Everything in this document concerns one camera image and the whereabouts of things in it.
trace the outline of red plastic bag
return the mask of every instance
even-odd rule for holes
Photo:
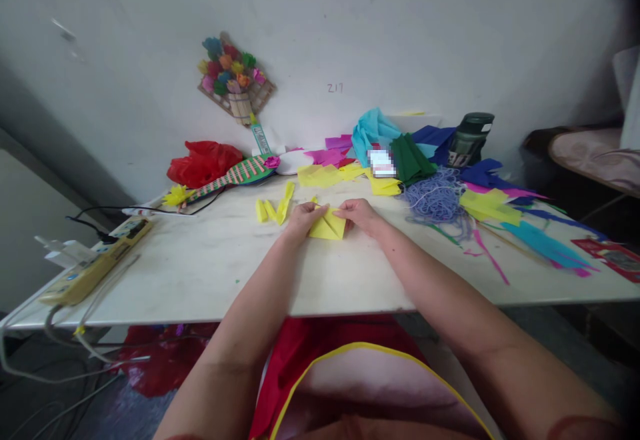
[[[212,141],[185,142],[188,157],[171,160],[167,176],[188,188],[200,188],[222,177],[232,166],[242,162],[237,148]]]
[[[218,325],[220,324],[180,324],[170,325],[166,329],[150,325],[129,327],[125,344],[152,343],[182,335],[202,335],[211,338]],[[180,388],[208,342],[208,339],[184,338],[145,347],[124,348],[120,350],[118,360],[150,356],[151,359],[148,361],[125,363],[120,368],[129,378],[129,384],[136,392],[146,398],[162,397]]]

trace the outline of dark green bottle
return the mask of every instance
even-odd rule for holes
[[[449,147],[450,168],[464,168],[480,161],[480,150],[491,131],[494,115],[483,112],[468,113],[453,134]]]

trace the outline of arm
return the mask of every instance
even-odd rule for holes
[[[326,207],[298,205],[286,230],[236,297],[165,413],[154,440],[193,435],[245,440],[262,369],[289,312],[297,253]]]
[[[377,240],[413,304],[460,360],[508,438],[615,435],[617,429],[608,422],[618,419],[610,406],[458,274],[386,222],[366,200],[347,200],[341,209],[334,214]],[[564,428],[575,416],[588,419]],[[550,435],[552,429],[565,431]],[[574,432],[593,436],[574,437]]]

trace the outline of person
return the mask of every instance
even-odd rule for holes
[[[294,208],[176,393],[155,440],[245,440],[254,433],[300,440],[498,438],[403,343],[399,327],[371,316],[359,323],[286,319],[297,256],[326,211],[314,203]],[[619,438],[621,420],[598,394],[366,200],[346,200],[334,215],[347,220],[347,230],[356,226],[377,241],[506,438]],[[375,338],[378,329],[392,347],[359,341]]]

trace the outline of paper flower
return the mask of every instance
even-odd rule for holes
[[[240,84],[238,84],[236,80],[229,80],[227,82],[227,90],[229,90],[229,93],[242,93]]]
[[[213,91],[216,95],[226,95],[227,94],[227,86],[224,83],[220,83],[219,80],[215,80],[213,82]]]
[[[220,57],[220,65],[224,70],[229,70],[231,68],[231,64],[233,63],[233,59],[229,55],[223,55]]]
[[[242,54],[242,63],[244,63],[248,69],[252,69],[255,67],[255,57],[248,52],[244,52]]]
[[[206,60],[200,60],[200,63],[198,63],[198,70],[200,70],[200,73],[203,75],[206,75],[209,72]]]
[[[222,55],[222,43],[215,37],[204,40],[202,46],[212,55]]]
[[[258,82],[258,84],[260,85],[264,84],[264,82],[267,81],[267,79],[265,78],[265,74],[258,69],[253,69],[253,79],[256,80],[256,82]]]
[[[234,60],[240,58],[240,52],[238,52],[238,49],[233,45],[225,45],[225,53]]]
[[[218,74],[218,80],[223,85],[226,85],[229,80],[231,80],[231,74],[229,72],[222,72]]]
[[[240,62],[233,62],[231,64],[231,71],[234,72],[236,75],[242,73],[245,69],[245,66],[240,63]]]
[[[163,205],[170,205],[172,207],[182,205],[182,203],[194,193],[195,190],[187,192],[186,185],[174,185],[171,187],[171,191],[165,195]]]
[[[242,74],[238,75],[238,84],[240,84],[242,88],[247,88],[250,83],[251,79],[248,76]]]
[[[222,67],[218,62],[208,62],[207,71],[209,72],[210,76],[216,79],[218,78],[218,75],[220,75],[220,72],[222,72]]]
[[[280,157],[269,157],[265,160],[266,168],[278,168],[278,165],[280,165]]]
[[[202,88],[204,88],[204,90],[208,91],[209,93],[211,93],[213,91],[213,77],[212,76],[206,75],[202,79]]]

